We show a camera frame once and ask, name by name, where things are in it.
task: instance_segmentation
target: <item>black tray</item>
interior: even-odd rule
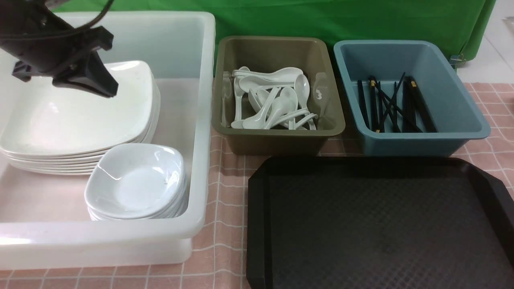
[[[514,202],[460,159],[274,157],[248,185],[252,289],[514,288]]]

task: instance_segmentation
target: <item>blue plastic bin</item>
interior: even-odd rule
[[[450,156],[470,139],[483,139],[491,127],[441,51],[425,41],[357,40],[334,46],[355,124],[366,156]],[[392,97],[403,72],[417,82],[437,133],[385,133],[369,130],[359,107],[357,81],[362,80],[370,113],[368,77],[374,75]],[[402,89],[397,104],[402,108]],[[417,116],[417,124],[422,121]],[[402,117],[398,114],[401,129]],[[389,118],[386,127],[392,126]]]

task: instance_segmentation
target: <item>olive plastic bin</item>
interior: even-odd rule
[[[235,99],[231,74],[241,66],[263,73],[284,67],[302,69],[311,88],[307,107],[319,115],[315,120],[318,130],[290,131],[279,125],[271,130],[232,129]],[[218,48],[212,109],[212,126],[227,138],[230,149],[239,155],[317,154],[329,137],[340,134],[345,127],[328,50],[325,43],[314,38],[244,36],[222,39]],[[245,119],[254,114],[245,94],[242,117]]]
[[[449,156],[470,139],[486,138],[491,127],[441,51],[425,41],[359,40],[334,46],[362,150],[367,156]],[[390,97],[402,73],[412,76],[423,95],[437,133],[376,133],[362,116],[357,81],[362,80],[368,113],[368,77],[381,81]],[[402,89],[397,103],[402,108]],[[422,129],[419,115],[416,123]],[[398,116],[401,129],[401,117]]]

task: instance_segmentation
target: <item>green cloth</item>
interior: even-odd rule
[[[58,12],[99,11],[106,0],[71,0]],[[116,0],[113,11],[207,11],[216,41],[229,35],[426,40],[443,53],[476,56],[495,0]]]

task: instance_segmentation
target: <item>white tile floor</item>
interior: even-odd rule
[[[475,59],[457,70],[463,82],[514,83],[514,32],[504,21],[514,16],[513,0],[497,0]]]

